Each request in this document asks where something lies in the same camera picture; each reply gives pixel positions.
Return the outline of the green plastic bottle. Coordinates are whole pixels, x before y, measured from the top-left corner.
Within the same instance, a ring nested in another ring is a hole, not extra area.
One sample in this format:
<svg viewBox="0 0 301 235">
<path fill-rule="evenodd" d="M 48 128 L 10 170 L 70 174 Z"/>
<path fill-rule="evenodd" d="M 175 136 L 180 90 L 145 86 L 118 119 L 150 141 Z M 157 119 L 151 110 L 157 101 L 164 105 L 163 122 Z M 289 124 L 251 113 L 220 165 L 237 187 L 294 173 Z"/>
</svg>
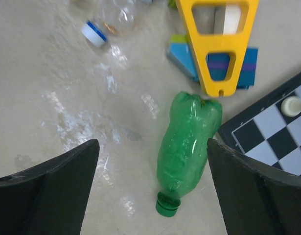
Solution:
<svg viewBox="0 0 301 235">
<path fill-rule="evenodd" d="M 169 125 L 157 159 L 156 210 L 173 217 L 181 198 L 198 185 L 206 166 L 207 142 L 222 122 L 222 105 L 198 94 L 179 92 L 169 111 Z"/>
</svg>

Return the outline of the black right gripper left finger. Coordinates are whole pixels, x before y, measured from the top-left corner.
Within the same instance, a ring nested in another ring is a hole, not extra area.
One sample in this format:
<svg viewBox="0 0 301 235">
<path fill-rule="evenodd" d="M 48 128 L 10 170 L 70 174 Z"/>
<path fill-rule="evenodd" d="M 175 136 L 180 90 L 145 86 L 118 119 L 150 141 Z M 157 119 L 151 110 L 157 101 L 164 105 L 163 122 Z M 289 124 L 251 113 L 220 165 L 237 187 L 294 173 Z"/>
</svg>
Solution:
<svg viewBox="0 0 301 235">
<path fill-rule="evenodd" d="M 0 235 L 78 235 L 99 156 L 92 139 L 0 178 Z"/>
</svg>

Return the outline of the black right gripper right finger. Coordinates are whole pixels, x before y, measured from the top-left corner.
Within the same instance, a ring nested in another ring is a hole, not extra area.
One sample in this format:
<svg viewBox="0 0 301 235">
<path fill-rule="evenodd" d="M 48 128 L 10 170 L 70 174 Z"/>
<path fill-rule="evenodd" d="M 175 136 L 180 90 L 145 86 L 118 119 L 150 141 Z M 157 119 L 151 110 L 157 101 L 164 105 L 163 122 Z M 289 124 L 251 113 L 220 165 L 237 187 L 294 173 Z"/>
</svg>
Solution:
<svg viewBox="0 0 301 235">
<path fill-rule="evenodd" d="M 208 162 L 227 233 L 301 235 L 301 176 L 208 140 Z"/>
</svg>

